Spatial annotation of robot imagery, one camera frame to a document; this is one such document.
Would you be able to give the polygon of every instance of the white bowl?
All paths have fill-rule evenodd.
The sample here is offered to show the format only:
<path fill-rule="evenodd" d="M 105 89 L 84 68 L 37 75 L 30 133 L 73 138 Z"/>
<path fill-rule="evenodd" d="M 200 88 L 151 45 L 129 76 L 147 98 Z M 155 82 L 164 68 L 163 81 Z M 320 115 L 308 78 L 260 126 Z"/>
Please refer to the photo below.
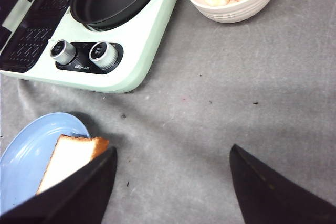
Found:
<path fill-rule="evenodd" d="M 190 0 L 207 18 L 221 23 L 234 23 L 252 17 L 270 0 L 242 0 L 224 6 L 209 6 L 204 0 Z"/>

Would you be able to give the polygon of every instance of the gray tablecloth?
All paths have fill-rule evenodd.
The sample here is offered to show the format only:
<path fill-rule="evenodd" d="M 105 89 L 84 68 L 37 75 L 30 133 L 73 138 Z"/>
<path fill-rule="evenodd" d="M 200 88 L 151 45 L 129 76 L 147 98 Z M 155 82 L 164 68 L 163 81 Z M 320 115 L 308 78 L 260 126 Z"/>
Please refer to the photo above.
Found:
<path fill-rule="evenodd" d="M 69 112 L 118 149 L 103 223 L 244 223 L 228 154 L 239 144 L 336 204 L 336 1 L 271 0 L 237 24 L 178 0 L 145 81 L 104 94 L 1 78 L 1 150 Z"/>

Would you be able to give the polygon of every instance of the black grill tray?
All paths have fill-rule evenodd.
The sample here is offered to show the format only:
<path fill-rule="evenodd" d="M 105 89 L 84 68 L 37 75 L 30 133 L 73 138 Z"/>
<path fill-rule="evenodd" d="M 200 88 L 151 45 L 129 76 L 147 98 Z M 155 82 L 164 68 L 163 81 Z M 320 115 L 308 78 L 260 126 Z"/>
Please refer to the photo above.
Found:
<path fill-rule="evenodd" d="M 0 55 L 0 69 L 26 72 L 48 44 L 70 0 L 35 0 Z"/>

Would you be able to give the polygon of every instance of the control knob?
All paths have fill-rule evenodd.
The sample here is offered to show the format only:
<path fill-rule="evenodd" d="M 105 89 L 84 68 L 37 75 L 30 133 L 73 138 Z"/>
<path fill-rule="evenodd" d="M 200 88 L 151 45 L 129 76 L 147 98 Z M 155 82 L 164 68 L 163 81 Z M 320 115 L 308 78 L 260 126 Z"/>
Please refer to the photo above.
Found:
<path fill-rule="evenodd" d="M 62 39 L 53 45 L 50 56 L 61 65 L 66 65 L 76 56 L 76 48 Z"/>
<path fill-rule="evenodd" d="M 100 41 L 91 48 L 89 58 L 97 67 L 106 70 L 116 62 L 118 51 L 110 43 Z"/>

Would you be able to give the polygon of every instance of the blue plate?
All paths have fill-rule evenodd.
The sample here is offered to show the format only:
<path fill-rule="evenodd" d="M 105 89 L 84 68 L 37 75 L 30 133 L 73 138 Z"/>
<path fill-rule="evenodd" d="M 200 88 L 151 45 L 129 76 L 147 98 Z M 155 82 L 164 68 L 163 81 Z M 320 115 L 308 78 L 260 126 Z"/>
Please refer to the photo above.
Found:
<path fill-rule="evenodd" d="M 0 159 L 0 214 L 35 195 L 60 134 L 90 137 L 78 118 L 57 112 L 31 122 L 13 139 Z"/>

